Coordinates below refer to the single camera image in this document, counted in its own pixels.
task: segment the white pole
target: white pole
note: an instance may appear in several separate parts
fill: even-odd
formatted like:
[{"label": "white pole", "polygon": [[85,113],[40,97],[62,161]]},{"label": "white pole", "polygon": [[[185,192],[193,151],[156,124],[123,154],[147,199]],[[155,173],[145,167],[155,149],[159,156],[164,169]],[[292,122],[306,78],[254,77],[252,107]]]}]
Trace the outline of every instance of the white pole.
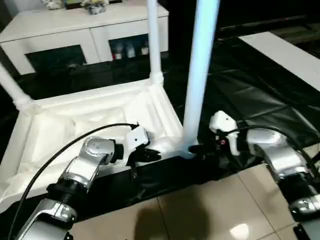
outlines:
[{"label": "white pole", "polygon": [[161,71],[157,6],[157,0],[147,0],[149,26],[149,55],[151,68],[150,79],[155,84],[163,85],[164,75]]},{"label": "white pole", "polygon": [[182,148],[196,144],[220,0],[197,0],[183,120]]},{"label": "white pole", "polygon": [[28,108],[32,103],[32,99],[29,95],[19,87],[16,81],[10,76],[4,66],[0,63],[0,84],[6,90],[6,92],[13,99],[15,107],[23,111]]}]

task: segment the tiled floor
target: tiled floor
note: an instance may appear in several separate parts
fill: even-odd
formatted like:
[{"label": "tiled floor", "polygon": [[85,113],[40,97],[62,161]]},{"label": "tiled floor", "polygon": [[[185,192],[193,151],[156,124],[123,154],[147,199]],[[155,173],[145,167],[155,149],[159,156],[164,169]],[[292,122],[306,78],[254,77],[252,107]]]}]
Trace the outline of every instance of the tiled floor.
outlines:
[{"label": "tiled floor", "polygon": [[75,240],[296,240],[264,165],[77,223]]}]

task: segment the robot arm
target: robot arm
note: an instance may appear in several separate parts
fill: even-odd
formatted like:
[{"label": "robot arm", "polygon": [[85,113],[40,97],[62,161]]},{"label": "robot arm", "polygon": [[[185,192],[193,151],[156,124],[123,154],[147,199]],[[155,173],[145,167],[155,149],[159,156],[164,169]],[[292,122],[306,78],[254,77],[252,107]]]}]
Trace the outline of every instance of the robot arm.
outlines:
[{"label": "robot arm", "polygon": [[79,209],[101,166],[122,160],[125,163],[136,148],[149,143],[146,130],[138,126],[122,143],[100,137],[85,140],[80,153],[64,170],[57,183],[47,188],[43,199],[20,230],[17,240],[72,240],[69,234]]},{"label": "robot arm", "polygon": [[[210,122],[210,129],[228,132],[237,129],[235,121],[222,111]],[[227,136],[230,151],[239,155],[238,135]],[[283,134],[270,129],[249,129],[244,139],[251,154],[262,157],[272,178],[288,202],[288,208],[299,225],[294,231],[300,240],[320,239],[319,180],[308,167],[306,159],[294,150]]]}]

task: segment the black cable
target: black cable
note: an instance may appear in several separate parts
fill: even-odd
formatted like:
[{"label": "black cable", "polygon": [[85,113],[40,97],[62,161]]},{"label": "black cable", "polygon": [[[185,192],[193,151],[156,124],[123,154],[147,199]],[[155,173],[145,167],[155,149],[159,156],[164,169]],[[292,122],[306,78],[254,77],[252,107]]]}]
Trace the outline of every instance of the black cable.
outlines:
[{"label": "black cable", "polygon": [[78,141],[84,139],[85,137],[95,133],[95,132],[98,132],[100,130],[103,130],[103,129],[108,129],[108,128],[112,128],[112,127],[117,127],[117,126],[129,126],[131,127],[132,129],[137,127],[138,125],[136,124],[129,124],[129,123],[115,123],[115,124],[109,124],[109,125],[104,125],[104,126],[101,126],[101,127],[98,127],[94,130],[91,130],[79,137],[77,137],[76,139],[72,140],[71,142],[69,142],[67,145],[65,145],[63,148],[61,148],[58,152],[56,152],[37,172],[36,174],[33,176],[33,178],[31,179],[31,181],[29,182],[28,186],[26,187],[26,189],[24,190],[24,193],[20,199],[20,203],[19,203],[19,206],[15,212],[15,216],[13,218],[13,221],[12,221],[12,224],[11,224],[11,227],[10,227],[10,231],[9,231],[9,234],[8,234],[8,240],[11,240],[11,236],[12,236],[12,233],[14,231],[14,227],[15,227],[15,224],[16,224],[16,221],[17,221],[17,218],[18,218],[18,215],[19,215],[19,212],[23,206],[23,203],[24,201],[27,199],[27,196],[33,186],[33,184],[36,182],[37,178],[41,175],[41,173],[60,155],[62,154],[65,150],[67,150],[69,147],[71,147],[73,144],[77,143]]},{"label": "black cable", "polygon": [[249,125],[249,126],[244,126],[244,127],[240,127],[240,128],[236,128],[233,129],[231,131],[227,131],[227,132],[223,132],[222,135],[224,137],[228,136],[229,134],[235,133],[235,132],[240,132],[243,130],[249,130],[249,129],[268,129],[268,130],[273,130],[275,132],[278,132],[284,136],[286,136],[286,138],[289,140],[289,142],[291,142],[293,144],[293,147],[297,150],[301,152],[301,155],[304,157],[304,159],[306,160],[307,166],[312,170],[312,173],[314,176],[320,178],[320,173],[317,170],[315,164],[313,163],[312,159],[310,158],[310,156],[303,150],[303,148],[300,146],[300,144],[291,136],[289,136],[288,134],[286,134],[283,130],[274,127],[274,126],[267,126],[267,125]]}]

